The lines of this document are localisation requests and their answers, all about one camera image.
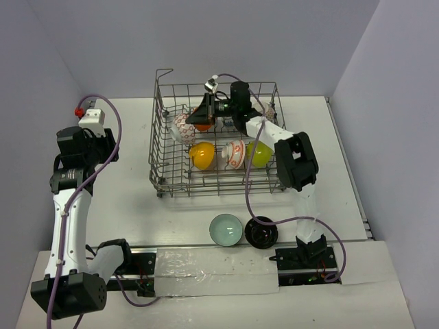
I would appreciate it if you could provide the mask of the light teal bowl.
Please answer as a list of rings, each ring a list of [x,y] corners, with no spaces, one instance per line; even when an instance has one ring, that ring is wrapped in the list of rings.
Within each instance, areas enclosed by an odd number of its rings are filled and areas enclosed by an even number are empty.
[[[210,223],[209,234],[215,244],[222,247],[232,247],[240,242],[243,226],[236,216],[220,214]]]

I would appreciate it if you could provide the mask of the grey patterned bowl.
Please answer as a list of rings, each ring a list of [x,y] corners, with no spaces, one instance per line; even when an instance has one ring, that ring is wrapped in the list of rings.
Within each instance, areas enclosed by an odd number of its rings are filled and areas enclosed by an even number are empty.
[[[268,121],[274,123],[276,120],[276,111],[270,103],[263,103],[265,110],[265,117]]]

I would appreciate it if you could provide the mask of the lime green bowl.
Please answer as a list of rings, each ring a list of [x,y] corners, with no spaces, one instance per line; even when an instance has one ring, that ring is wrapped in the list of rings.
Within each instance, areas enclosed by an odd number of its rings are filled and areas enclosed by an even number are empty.
[[[251,158],[253,148],[256,147],[254,151],[253,158]],[[254,143],[254,141],[248,143],[246,147],[246,157],[251,163],[252,168],[264,168],[272,158],[274,151],[262,142]]]

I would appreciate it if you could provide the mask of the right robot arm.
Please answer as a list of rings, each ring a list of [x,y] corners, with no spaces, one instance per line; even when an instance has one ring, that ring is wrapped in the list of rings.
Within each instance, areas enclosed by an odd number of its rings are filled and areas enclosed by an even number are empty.
[[[290,132],[271,122],[267,118],[266,107],[250,89],[249,83],[242,80],[233,82],[230,85],[230,97],[220,100],[215,98],[218,89],[216,75],[205,83],[204,88],[206,92],[202,102],[197,112],[189,116],[187,123],[204,125],[215,123],[220,117],[230,117],[239,132],[254,139],[250,160],[254,159],[258,145],[264,144],[274,152],[277,177],[284,187],[301,193],[305,187],[316,183],[319,166],[308,134]],[[244,190],[246,205],[253,221],[265,227],[295,221],[298,224],[296,242],[299,263],[306,268],[315,267],[327,249],[326,237],[318,231],[322,222],[309,216],[275,222],[264,222],[257,218],[250,205],[251,168],[249,164]]]

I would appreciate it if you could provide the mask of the orange bowl white inside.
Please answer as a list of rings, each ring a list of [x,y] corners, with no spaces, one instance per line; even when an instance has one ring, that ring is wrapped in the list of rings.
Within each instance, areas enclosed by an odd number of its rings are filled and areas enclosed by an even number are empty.
[[[209,125],[209,124],[194,124],[194,127],[199,132],[205,132],[205,131],[209,130],[212,127],[212,125]]]

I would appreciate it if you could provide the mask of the grey wire dish rack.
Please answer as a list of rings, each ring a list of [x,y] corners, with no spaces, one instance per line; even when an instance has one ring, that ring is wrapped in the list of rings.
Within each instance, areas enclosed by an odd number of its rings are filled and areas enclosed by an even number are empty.
[[[189,157],[190,145],[174,141],[170,134],[171,123],[181,113],[191,114],[201,103],[205,93],[203,84],[171,84],[166,80],[171,69],[156,71],[150,135],[150,182],[158,197],[227,196],[244,193],[247,164],[239,169],[226,165],[221,157],[222,148],[233,140],[245,144],[252,138],[236,130],[225,130],[218,119],[209,130],[195,131],[195,141],[210,142],[215,147],[214,159],[206,170],[199,170]],[[286,188],[276,173],[276,161],[272,156],[264,168],[251,168],[252,193],[277,193]]]

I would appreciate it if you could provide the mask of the blue floral bowl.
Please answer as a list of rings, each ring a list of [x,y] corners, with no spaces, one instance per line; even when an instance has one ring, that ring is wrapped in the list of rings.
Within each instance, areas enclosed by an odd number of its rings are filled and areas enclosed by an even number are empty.
[[[235,124],[233,122],[233,119],[231,117],[224,117],[222,119],[223,127],[225,130],[234,130]]]

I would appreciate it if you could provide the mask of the orange white patterned bowl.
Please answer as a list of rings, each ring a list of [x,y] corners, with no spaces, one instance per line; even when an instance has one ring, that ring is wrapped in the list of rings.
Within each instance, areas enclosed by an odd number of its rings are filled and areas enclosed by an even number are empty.
[[[226,161],[226,165],[233,169],[241,167],[244,163],[245,155],[246,144],[241,139],[227,143],[221,151],[221,156]]]

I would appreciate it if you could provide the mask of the yellow-orange bowl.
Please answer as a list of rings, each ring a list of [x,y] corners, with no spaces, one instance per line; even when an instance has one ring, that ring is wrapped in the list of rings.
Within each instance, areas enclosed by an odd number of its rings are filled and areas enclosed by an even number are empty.
[[[215,156],[215,147],[209,142],[200,142],[189,150],[189,157],[193,165],[199,170],[206,170],[211,165]]]

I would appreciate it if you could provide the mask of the blue triangle pattern bowl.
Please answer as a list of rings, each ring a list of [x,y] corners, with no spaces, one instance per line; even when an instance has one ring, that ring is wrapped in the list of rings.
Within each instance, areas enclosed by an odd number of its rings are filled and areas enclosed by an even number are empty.
[[[183,145],[195,143],[195,128],[192,124],[186,122],[188,117],[187,113],[178,114],[175,116],[170,127],[172,139]]]

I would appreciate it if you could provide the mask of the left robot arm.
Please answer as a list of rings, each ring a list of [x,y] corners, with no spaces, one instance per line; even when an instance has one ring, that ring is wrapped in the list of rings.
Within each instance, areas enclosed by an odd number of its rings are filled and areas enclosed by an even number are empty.
[[[125,239],[101,243],[93,259],[86,258],[86,223],[97,174],[119,159],[112,130],[101,133],[79,126],[56,134],[60,150],[49,180],[55,220],[44,278],[31,284],[32,299],[53,320],[103,310],[107,284],[113,274],[133,267],[134,256]]]

